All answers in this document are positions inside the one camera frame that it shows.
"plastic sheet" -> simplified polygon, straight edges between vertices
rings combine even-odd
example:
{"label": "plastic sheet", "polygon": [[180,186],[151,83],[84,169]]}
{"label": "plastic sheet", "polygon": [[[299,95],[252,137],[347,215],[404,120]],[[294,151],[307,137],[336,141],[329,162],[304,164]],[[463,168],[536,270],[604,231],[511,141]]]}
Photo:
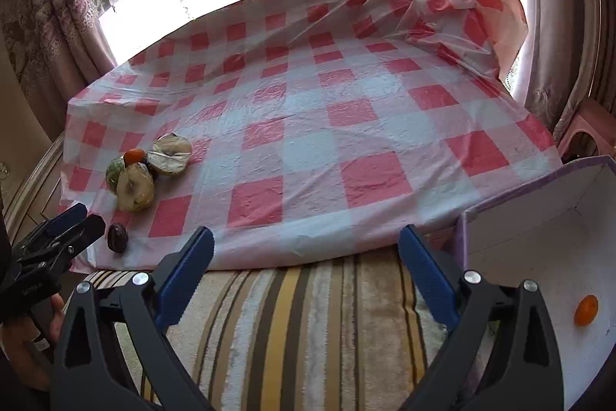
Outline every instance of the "plastic sheet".
{"label": "plastic sheet", "polygon": [[[212,268],[329,259],[558,168],[497,81],[526,31],[518,0],[245,0],[184,25],[69,103],[62,205],[130,235],[74,269],[153,268],[197,225]],[[118,211],[107,164],[167,132],[193,144],[186,172]]]}

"blue gripper pad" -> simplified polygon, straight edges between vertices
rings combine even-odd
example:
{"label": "blue gripper pad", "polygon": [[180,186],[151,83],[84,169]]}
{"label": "blue gripper pad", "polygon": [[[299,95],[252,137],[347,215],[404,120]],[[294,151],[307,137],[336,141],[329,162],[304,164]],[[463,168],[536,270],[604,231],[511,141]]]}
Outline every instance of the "blue gripper pad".
{"label": "blue gripper pad", "polygon": [[69,228],[85,220],[86,216],[87,209],[85,206],[81,203],[75,204],[48,222],[47,234],[51,237],[58,237]]}
{"label": "blue gripper pad", "polygon": [[165,256],[152,272],[155,283],[157,277],[164,277],[162,285],[155,287],[154,323],[161,332],[180,322],[213,257],[214,235],[200,226],[181,251]]}
{"label": "blue gripper pad", "polygon": [[400,259],[410,272],[434,320],[445,324],[451,332],[460,321],[456,292],[426,246],[413,225],[405,226],[400,232]]}

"finger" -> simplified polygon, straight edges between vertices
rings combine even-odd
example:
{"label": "finger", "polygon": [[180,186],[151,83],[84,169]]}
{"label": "finger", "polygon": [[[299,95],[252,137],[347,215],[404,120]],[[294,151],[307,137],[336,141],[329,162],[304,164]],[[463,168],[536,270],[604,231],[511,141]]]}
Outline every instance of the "finger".
{"label": "finger", "polygon": [[49,300],[51,302],[51,308],[54,312],[57,312],[58,310],[62,310],[64,308],[64,300],[58,293],[53,294],[49,298]]}
{"label": "finger", "polygon": [[54,294],[50,300],[54,316],[49,323],[49,337],[52,342],[57,343],[60,339],[62,323],[64,322],[64,311],[62,310],[64,308],[64,300],[59,294]]}

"pink stool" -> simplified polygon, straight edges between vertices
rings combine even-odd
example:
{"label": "pink stool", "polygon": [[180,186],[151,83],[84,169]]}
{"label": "pink stool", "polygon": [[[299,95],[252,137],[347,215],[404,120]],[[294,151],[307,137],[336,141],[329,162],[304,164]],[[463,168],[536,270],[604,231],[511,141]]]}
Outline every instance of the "pink stool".
{"label": "pink stool", "polygon": [[575,111],[565,135],[558,144],[558,155],[564,157],[576,133],[585,132],[597,144],[599,155],[616,153],[616,118],[592,98],[584,98]]}

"green fruit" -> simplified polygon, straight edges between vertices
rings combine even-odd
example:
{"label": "green fruit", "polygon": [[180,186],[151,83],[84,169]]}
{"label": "green fruit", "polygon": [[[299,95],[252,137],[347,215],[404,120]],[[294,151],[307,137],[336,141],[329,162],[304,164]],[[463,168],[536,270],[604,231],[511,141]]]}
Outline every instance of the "green fruit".
{"label": "green fruit", "polygon": [[120,157],[116,157],[112,162],[107,166],[107,171],[105,171],[105,181],[107,182],[107,187],[112,193],[116,193],[116,189],[118,187],[118,178],[119,174],[124,171],[124,159]]}

